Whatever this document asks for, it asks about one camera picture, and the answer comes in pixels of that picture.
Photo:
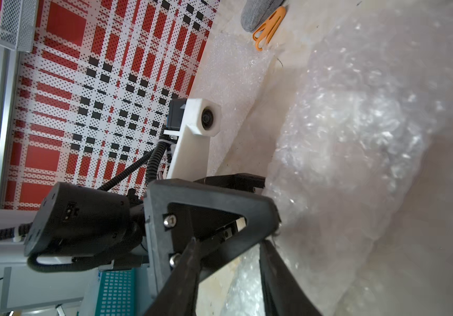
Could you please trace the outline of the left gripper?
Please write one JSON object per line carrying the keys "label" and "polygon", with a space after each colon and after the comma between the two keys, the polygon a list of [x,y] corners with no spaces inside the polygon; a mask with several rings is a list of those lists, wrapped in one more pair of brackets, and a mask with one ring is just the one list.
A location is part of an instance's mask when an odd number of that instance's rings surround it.
{"label": "left gripper", "polygon": [[203,281],[275,233],[278,209],[273,200],[255,193],[264,187],[265,178],[247,173],[152,182],[143,204],[130,210],[143,232],[133,253],[150,266],[151,297],[163,289],[176,255],[183,255],[193,239],[200,248]]}

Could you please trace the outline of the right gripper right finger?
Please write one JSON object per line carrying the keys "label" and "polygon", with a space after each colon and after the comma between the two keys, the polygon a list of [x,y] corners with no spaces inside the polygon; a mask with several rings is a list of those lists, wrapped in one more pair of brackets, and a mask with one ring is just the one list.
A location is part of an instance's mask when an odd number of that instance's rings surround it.
{"label": "right gripper right finger", "polygon": [[260,243],[259,264],[266,315],[321,314],[268,240]]}

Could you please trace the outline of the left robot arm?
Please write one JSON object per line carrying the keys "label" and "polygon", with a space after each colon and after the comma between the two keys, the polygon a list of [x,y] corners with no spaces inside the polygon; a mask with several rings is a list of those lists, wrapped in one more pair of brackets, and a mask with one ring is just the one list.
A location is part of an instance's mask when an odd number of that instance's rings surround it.
{"label": "left robot arm", "polygon": [[60,182],[31,223],[0,229],[0,241],[22,238],[30,267],[43,273],[116,261],[128,269],[143,246],[152,295],[193,292],[278,229],[274,201],[254,192],[263,183],[247,174],[154,180],[132,205],[129,196]]}

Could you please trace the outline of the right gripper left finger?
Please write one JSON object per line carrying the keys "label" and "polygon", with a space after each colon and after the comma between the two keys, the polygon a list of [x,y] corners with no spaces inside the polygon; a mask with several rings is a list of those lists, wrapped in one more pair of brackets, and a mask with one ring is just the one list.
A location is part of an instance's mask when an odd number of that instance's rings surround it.
{"label": "right gripper left finger", "polygon": [[201,272],[200,250],[200,242],[193,237],[162,291],[144,315],[196,315]]}

